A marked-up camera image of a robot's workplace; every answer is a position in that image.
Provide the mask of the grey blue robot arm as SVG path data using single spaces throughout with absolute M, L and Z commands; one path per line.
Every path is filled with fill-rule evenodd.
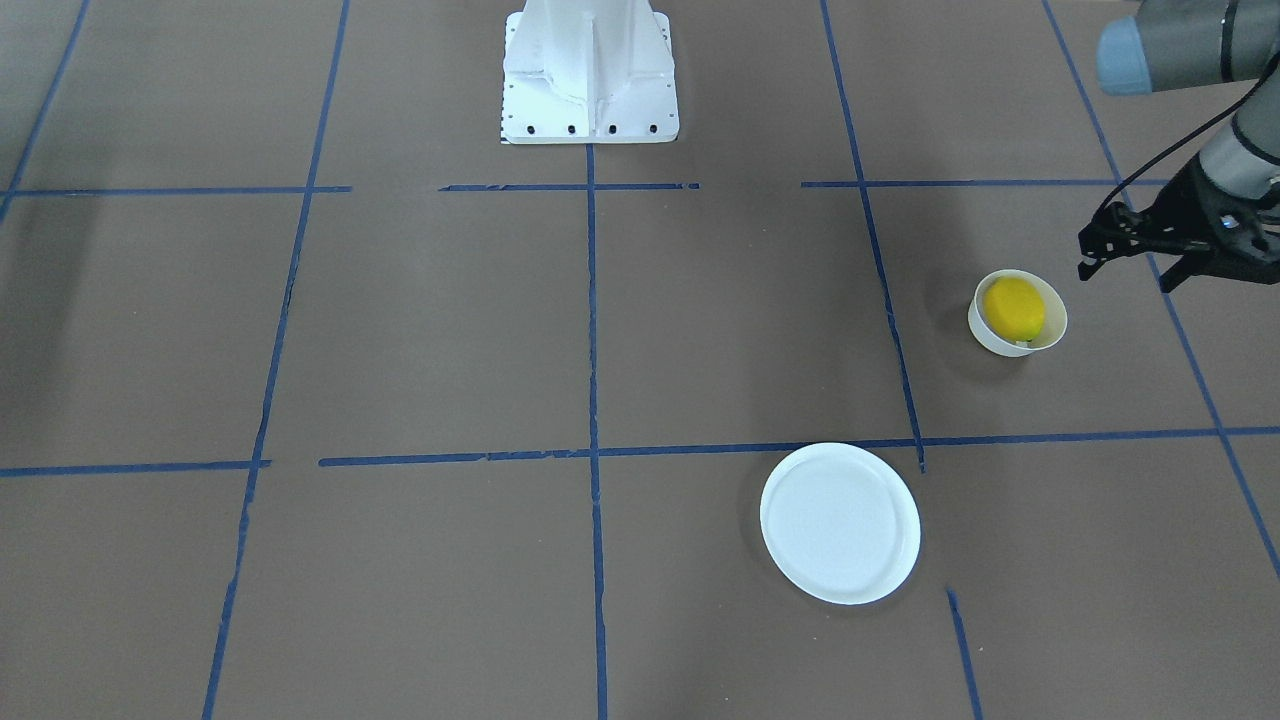
M 1174 258 L 1158 286 L 1198 275 L 1277 283 L 1279 78 L 1275 1 L 1143 1 L 1100 36 L 1096 69 L 1112 96 L 1249 82 L 1207 122 L 1212 138 L 1135 210 L 1112 191 L 1079 232 L 1091 279 L 1106 263 Z

